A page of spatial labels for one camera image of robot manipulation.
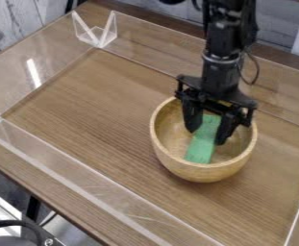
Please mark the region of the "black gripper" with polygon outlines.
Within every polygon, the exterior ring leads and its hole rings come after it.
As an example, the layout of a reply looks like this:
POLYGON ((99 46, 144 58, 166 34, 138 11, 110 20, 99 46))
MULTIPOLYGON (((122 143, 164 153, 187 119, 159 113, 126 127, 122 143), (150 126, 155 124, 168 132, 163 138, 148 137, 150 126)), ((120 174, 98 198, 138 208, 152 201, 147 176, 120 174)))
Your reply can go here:
POLYGON ((175 97, 183 102, 183 124, 194 133, 203 122, 203 112, 218 114, 222 119, 216 130, 216 145, 223 145, 239 125, 251 124, 257 102, 237 86, 211 92, 199 77, 179 75, 175 97))

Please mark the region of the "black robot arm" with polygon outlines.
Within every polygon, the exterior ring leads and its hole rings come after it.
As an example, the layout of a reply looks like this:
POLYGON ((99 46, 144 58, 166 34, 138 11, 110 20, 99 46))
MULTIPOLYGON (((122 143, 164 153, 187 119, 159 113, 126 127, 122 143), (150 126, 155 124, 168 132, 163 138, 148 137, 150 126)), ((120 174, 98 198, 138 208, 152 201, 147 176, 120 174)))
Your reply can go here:
POLYGON ((206 47, 199 77, 179 75, 175 97, 182 101, 183 124, 195 132, 206 111, 221 116, 215 144, 222 145, 239 126, 250 126, 257 102, 239 88, 245 54, 255 42, 255 0, 159 0, 166 5, 192 3, 202 12, 206 47))

